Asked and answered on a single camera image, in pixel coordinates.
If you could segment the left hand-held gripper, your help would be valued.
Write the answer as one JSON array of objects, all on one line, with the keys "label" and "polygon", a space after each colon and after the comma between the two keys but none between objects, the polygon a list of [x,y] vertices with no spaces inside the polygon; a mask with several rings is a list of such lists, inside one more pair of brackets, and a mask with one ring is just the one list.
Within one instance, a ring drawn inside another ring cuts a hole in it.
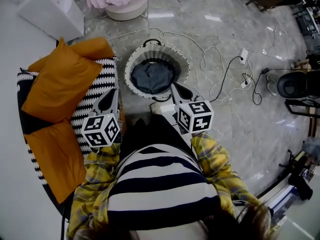
[{"label": "left hand-held gripper", "polygon": [[83,120],[81,134],[91,148],[110,147],[119,133],[119,90],[112,88],[93,104]]}]

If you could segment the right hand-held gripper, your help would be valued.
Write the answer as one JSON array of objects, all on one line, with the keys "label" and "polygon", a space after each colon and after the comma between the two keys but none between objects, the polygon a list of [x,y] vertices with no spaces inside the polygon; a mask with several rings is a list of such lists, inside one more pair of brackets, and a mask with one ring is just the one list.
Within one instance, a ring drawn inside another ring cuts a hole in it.
[{"label": "right hand-held gripper", "polygon": [[196,134],[210,130],[215,114],[210,102],[203,100],[196,89],[185,83],[172,83],[170,89],[175,110],[173,118],[180,133]]}]

